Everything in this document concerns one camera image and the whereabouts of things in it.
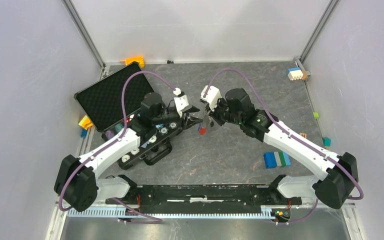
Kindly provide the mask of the keyring with blue red tags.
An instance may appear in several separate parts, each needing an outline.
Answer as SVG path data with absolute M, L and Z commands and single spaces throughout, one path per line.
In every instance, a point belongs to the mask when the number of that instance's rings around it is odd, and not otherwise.
M 210 128 L 211 128 L 211 127 L 203 127 L 203 123 L 200 123 L 200 124 L 198 125 L 198 133 L 199 133 L 200 135 L 205 135 L 206 132 L 207 132 L 207 130 L 210 129 Z

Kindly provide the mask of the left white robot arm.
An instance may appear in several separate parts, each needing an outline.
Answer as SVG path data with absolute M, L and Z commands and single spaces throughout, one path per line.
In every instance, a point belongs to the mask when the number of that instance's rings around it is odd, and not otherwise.
M 137 190 L 126 180 L 121 177 L 100 180 L 99 177 L 117 161 L 130 165 L 173 134 L 203 121 L 193 116 L 199 108 L 192 105 L 183 92 L 176 95 L 173 102 L 173 106 L 166 105 L 160 94 L 146 94 L 139 110 L 126 117 L 120 132 L 88 153 L 64 157 L 54 184 L 59 209 L 82 212 L 96 201 L 113 197 L 125 204 L 133 203 Z

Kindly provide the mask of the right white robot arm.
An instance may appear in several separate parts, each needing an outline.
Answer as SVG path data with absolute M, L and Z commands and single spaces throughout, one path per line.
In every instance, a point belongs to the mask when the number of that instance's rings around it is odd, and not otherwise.
M 243 88 L 231 89 L 222 97 L 218 88 L 205 86 L 200 100 L 218 125 L 238 125 L 247 136 L 285 152 L 311 171 L 309 176 L 281 177 L 268 191 L 273 203 L 316 197 L 326 206 L 340 209 L 350 199 L 359 181 L 357 160 L 351 153 L 337 154 L 318 146 L 271 113 L 256 109 Z

